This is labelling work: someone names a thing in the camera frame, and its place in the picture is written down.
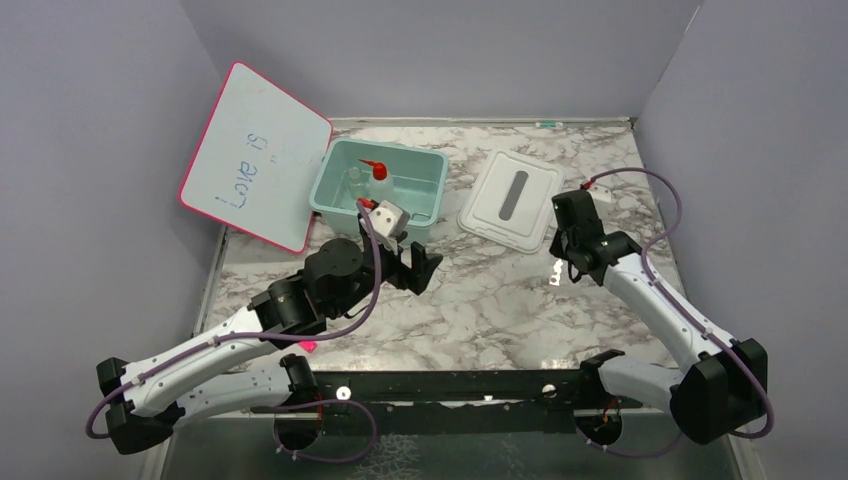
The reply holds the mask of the clear plastic test tube rack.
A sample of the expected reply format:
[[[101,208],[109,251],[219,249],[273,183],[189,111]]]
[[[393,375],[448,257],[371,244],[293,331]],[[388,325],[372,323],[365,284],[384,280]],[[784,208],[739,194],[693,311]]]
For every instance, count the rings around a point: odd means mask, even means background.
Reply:
[[[562,274],[564,270],[564,261],[561,259],[557,259],[551,267],[551,273],[549,276],[549,284],[551,286],[560,286]]]

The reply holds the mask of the white plastic bin lid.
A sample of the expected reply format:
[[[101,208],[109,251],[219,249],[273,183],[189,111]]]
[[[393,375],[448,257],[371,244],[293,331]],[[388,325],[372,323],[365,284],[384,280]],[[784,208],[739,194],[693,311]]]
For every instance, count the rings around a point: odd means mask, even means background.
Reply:
[[[554,163],[505,150],[490,152],[457,217],[475,235],[524,254],[541,246],[553,217],[552,197],[565,171]]]

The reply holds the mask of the white squeeze bottle red nozzle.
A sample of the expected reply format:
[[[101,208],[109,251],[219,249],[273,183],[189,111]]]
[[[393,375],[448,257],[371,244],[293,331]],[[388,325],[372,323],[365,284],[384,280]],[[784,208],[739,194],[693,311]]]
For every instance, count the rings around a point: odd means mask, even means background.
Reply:
[[[388,167],[382,162],[366,159],[360,159],[360,162],[371,168],[371,176],[367,184],[369,198],[377,202],[393,201],[395,197],[394,179]]]

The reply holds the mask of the small clear glass jar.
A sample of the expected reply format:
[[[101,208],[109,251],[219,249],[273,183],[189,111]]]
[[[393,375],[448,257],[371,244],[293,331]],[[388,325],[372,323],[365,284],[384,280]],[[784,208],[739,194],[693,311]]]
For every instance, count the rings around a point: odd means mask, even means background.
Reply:
[[[347,191],[354,201],[359,198],[367,198],[369,196],[369,174],[369,171],[362,170],[358,167],[351,167],[346,171],[345,182],[347,185]]]

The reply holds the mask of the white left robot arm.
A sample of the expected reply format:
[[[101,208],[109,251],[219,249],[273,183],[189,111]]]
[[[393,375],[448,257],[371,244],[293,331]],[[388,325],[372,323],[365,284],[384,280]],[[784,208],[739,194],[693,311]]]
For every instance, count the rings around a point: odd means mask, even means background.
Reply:
[[[302,269],[272,282],[216,328],[142,361],[102,361],[96,371],[103,398],[86,422],[87,436],[109,439],[128,455],[218,414],[281,405],[306,408],[318,393],[304,357],[289,354],[270,370],[234,374],[232,368],[302,341],[352,332],[357,323],[332,334],[327,323],[367,299],[359,318],[365,321],[383,283],[421,294],[443,257],[428,254],[417,242],[410,252],[411,262],[404,264],[400,251],[371,241],[358,246],[333,239],[309,255]]]

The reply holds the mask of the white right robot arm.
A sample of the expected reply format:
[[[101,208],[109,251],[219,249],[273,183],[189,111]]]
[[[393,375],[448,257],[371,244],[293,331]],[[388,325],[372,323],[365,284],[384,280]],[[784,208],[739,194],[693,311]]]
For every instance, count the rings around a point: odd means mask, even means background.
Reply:
[[[768,354],[754,339],[739,341],[671,288],[622,231],[607,233],[591,194],[578,189],[552,199],[557,229],[551,254],[569,278],[590,277],[629,307],[676,362],[676,369],[610,350],[585,360],[579,398],[600,407],[625,397],[671,415],[689,440],[706,445],[767,419]]]

